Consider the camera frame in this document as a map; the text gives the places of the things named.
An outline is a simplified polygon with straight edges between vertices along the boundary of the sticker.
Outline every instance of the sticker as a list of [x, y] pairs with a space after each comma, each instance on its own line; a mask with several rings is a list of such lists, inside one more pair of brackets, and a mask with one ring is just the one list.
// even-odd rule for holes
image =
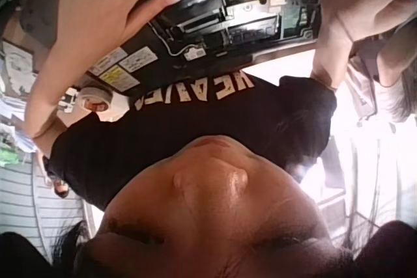
[[126, 69], [126, 71], [133, 73], [156, 60], [158, 60], [156, 54], [154, 54], [149, 47], [144, 47], [119, 64]]
[[272, 7], [283, 6], [287, 4], [287, 0], [269, 0], [269, 5]]
[[124, 92], [140, 84], [137, 79], [126, 73], [126, 71], [124, 71], [118, 65], [115, 65], [113, 68], [101, 75], [100, 79], [121, 92]]
[[122, 48], [116, 48], [111, 53], [106, 55], [103, 59], [98, 61], [91, 69], [90, 72], [93, 73], [95, 76], [100, 76], [104, 73], [107, 69], [111, 66], [118, 63], [120, 60], [123, 60], [128, 56], [127, 52]]
[[33, 56], [8, 42], [3, 42], [3, 51], [12, 90], [18, 95], [29, 94], [36, 80], [33, 73]]
[[193, 61], [198, 58], [204, 57], [206, 55], [206, 51], [204, 48], [190, 48], [187, 53], [184, 54], [185, 59], [187, 61]]

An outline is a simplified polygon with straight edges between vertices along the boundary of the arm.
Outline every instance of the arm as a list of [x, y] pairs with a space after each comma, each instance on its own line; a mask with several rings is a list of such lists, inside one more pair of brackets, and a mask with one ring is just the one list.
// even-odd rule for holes
[[57, 41], [35, 82], [24, 129], [50, 157], [65, 125], [57, 118], [65, 91], [97, 60], [129, 38], [165, 7], [178, 0], [59, 0]]
[[345, 79], [354, 42], [403, 23], [416, 0], [323, 0], [323, 26], [311, 77], [336, 90]]
[[400, 29], [377, 57], [379, 81], [382, 86], [395, 85], [402, 73], [417, 58], [417, 19]]

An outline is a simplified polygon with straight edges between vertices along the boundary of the black t-shirt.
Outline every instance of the black t-shirt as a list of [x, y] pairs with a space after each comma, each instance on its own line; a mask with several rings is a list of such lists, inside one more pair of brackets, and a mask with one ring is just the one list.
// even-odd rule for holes
[[334, 93], [309, 78], [185, 81], [139, 99], [118, 122], [79, 121], [56, 140], [49, 170], [104, 210], [142, 170], [198, 137], [227, 135], [299, 181], [325, 149], [335, 109]]

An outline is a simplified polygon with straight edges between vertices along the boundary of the paper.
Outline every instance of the paper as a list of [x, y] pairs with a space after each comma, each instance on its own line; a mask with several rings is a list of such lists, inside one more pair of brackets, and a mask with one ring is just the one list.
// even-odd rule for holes
[[140, 84], [137, 79], [135, 79], [129, 73], [126, 73], [126, 71], [124, 71], [118, 65], [102, 74], [100, 79], [105, 81], [110, 86], [116, 88], [120, 92], [124, 92]]
[[33, 73], [33, 56], [3, 41], [3, 49], [6, 55], [6, 69], [10, 78], [13, 91], [16, 94], [29, 94], [36, 75]]
[[127, 52], [122, 48], [116, 48], [111, 53], [106, 55], [103, 59], [98, 61], [91, 69], [90, 72], [95, 76], [100, 76], [104, 71], [108, 70], [110, 67], [123, 60], [128, 56]]
[[128, 72], [133, 73], [140, 70], [144, 66], [157, 61], [158, 57], [152, 52], [149, 47], [144, 47], [135, 52], [129, 58], [126, 58], [119, 64]]

